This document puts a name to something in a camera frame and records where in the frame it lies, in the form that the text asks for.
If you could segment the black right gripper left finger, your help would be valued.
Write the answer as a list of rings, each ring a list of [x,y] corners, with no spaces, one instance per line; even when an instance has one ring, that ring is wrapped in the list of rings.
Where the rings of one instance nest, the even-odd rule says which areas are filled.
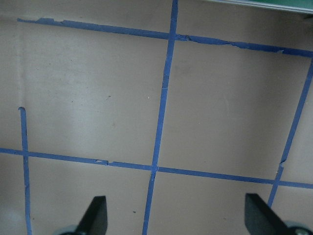
[[[105,235],[108,228],[107,202],[105,196],[92,199],[76,228],[77,235]]]

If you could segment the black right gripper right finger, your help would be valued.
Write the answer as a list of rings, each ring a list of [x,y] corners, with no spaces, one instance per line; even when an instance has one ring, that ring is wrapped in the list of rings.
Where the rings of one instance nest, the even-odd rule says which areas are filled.
[[[246,193],[245,195],[245,226],[250,235],[293,234],[256,193]]]

